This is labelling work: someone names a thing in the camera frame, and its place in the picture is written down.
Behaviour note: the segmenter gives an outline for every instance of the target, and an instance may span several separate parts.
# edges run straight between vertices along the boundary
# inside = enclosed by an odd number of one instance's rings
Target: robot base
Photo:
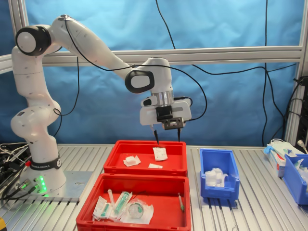
[[[57,190],[37,197],[37,200],[72,202],[78,202],[80,200],[93,172],[64,171],[63,173],[66,176],[65,184]]]

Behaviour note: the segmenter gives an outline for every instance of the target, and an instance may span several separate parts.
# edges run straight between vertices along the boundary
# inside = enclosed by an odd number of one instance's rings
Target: white box
[[[279,155],[275,150],[271,150],[269,154],[265,154],[270,160],[270,164],[276,172],[277,177],[283,177],[285,168],[285,159]]]

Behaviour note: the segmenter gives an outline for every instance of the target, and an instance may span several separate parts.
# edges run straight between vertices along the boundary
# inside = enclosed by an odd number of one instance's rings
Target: medical supply
[[[272,146],[275,151],[284,158],[287,154],[289,157],[296,157],[297,154],[304,154],[300,150],[293,147],[290,143],[281,140],[271,140],[268,146]]]
[[[141,163],[140,159],[137,156],[126,157],[126,159],[123,160],[123,162],[127,167],[130,167],[130,166],[133,166],[133,165],[138,165],[139,163]]]
[[[119,219],[122,215],[121,213],[122,209],[126,206],[126,204],[129,202],[132,196],[133,196],[133,193],[122,192],[120,197],[115,203],[111,216]]]
[[[103,211],[102,211],[102,213],[101,213],[100,218],[102,218],[102,219],[108,219],[109,216],[110,216],[110,214],[111,214],[112,208],[113,208],[113,206],[112,206],[111,203],[106,203],[106,204],[105,204],[105,207],[104,207],[104,209],[103,209]]]
[[[283,177],[285,168],[285,158],[278,154],[272,146],[267,146],[263,150],[277,177]]]
[[[304,159],[300,159],[298,161],[295,162],[294,167],[298,170],[300,167],[300,164],[303,162]]]
[[[303,167],[302,165],[299,167],[299,169],[303,170],[304,172],[308,173],[308,168],[307,167]]]
[[[181,194],[180,194],[180,193],[178,193],[178,195],[179,195],[179,202],[180,202],[180,207],[181,207],[181,210],[182,210],[182,212],[184,212],[184,205],[183,205],[183,201],[182,201]]]
[[[125,211],[120,219],[124,223],[130,224],[150,224],[154,213],[153,205],[148,206],[144,201],[133,199],[125,207]]]
[[[213,168],[211,171],[205,172],[205,185],[215,187],[225,187],[225,177],[220,168]]]
[[[148,168],[163,168],[163,167],[160,166],[160,165],[149,164],[149,167],[148,167]]]
[[[106,203],[107,203],[107,201],[104,198],[102,198],[101,196],[98,198],[98,201],[96,203],[96,206],[95,206],[95,209],[94,209],[94,212],[93,212],[93,217],[96,220],[101,219],[102,210],[104,209]]]
[[[110,203],[112,204],[112,206],[114,206],[115,205],[115,201],[114,201],[114,196],[112,195],[111,189],[108,189],[108,195],[109,195]]]
[[[143,207],[139,203],[133,203],[129,206],[128,212],[131,218],[140,219],[143,216]]]
[[[162,160],[167,160],[167,152],[165,148],[153,148],[154,155],[155,155],[155,160],[156,161],[162,161]]]

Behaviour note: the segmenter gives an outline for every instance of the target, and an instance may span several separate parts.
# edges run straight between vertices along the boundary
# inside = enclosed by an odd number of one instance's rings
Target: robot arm
[[[47,126],[53,123],[61,111],[59,104],[48,93],[42,67],[44,55],[65,47],[73,54],[97,66],[105,66],[122,79],[132,93],[151,91],[151,97],[141,102],[142,125],[162,124],[164,129],[180,129],[191,119],[189,104],[175,101],[171,85],[169,62],[163,58],[150,58],[142,66],[131,68],[115,56],[91,30],[67,15],[56,18],[51,26],[27,26],[16,34],[12,50],[13,73],[17,91],[26,97],[28,108],[11,120],[13,132],[23,137],[31,151],[31,166],[23,172],[21,181],[45,176],[38,186],[38,194],[54,191],[65,184],[61,170],[56,140],[50,136]]]

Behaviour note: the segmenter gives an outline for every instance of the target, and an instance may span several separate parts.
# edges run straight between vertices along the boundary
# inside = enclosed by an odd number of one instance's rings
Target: blue curtain
[[[265,1],[158,0],[175,46],[184,48],[264,46]],[[303,0],[271,0],[268,8],[268,46],[298,45]],[[155,0],[45,1],[27,0],[28,18],[33,24],[51,24],[68,14],[92,29],[112,50],[172,49]],[[264,64],[199,65],[212,73],[232,72]],[[290,63],[269,63],[273,70]],[[265,123],[262,106],[264,70],[211,76],[190,65],[175,66],[203,86],[208,108],[199,120],[188,122],[181,133],[190,145],[260,146]],[[45,67],[51,96],[63,113],[69,112],[77,93],[76,67]],[[291,95],[295,66],[270,72],[275,101],[285,112]],[[172,70],[175,96],[193,99],[192,116],[199,116],[205,101],[199,87],[183,73]],[[149,93],[134,95],[117,75],[95,67],[80,68],[80,95],[72,114],[63,117],[56,136],[59,143],[115,143],[123,139],[154,140],[149,127],[139,123],[140,101]],[[10,128],[10,120],[26,107],[18,95],[12,73],[0,76],[0,141],[21,141]],[[282,125],[273,105],[269,82],[265,94],[268,114],[264,141]],[[50,125],[54,134],[59,119]],[[163,131],[161,140],[177,140],[176,131]]]

